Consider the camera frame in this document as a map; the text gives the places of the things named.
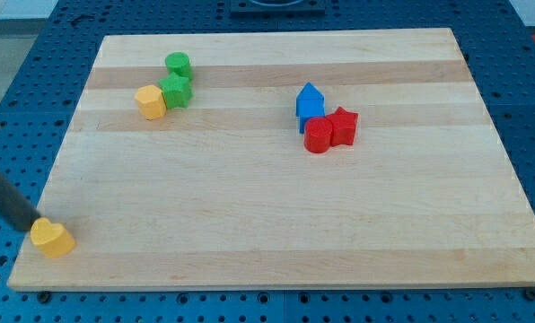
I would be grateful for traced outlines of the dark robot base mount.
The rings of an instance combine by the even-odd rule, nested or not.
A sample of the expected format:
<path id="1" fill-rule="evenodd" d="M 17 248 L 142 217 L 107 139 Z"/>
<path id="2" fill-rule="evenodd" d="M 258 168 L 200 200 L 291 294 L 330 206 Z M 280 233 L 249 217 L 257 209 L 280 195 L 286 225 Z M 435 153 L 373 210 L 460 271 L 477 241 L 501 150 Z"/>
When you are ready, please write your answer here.
<path id="1" fill-rule="evenodd" d="M 325 13 L 326 0 L 229 0 L 231 16 Z"/>

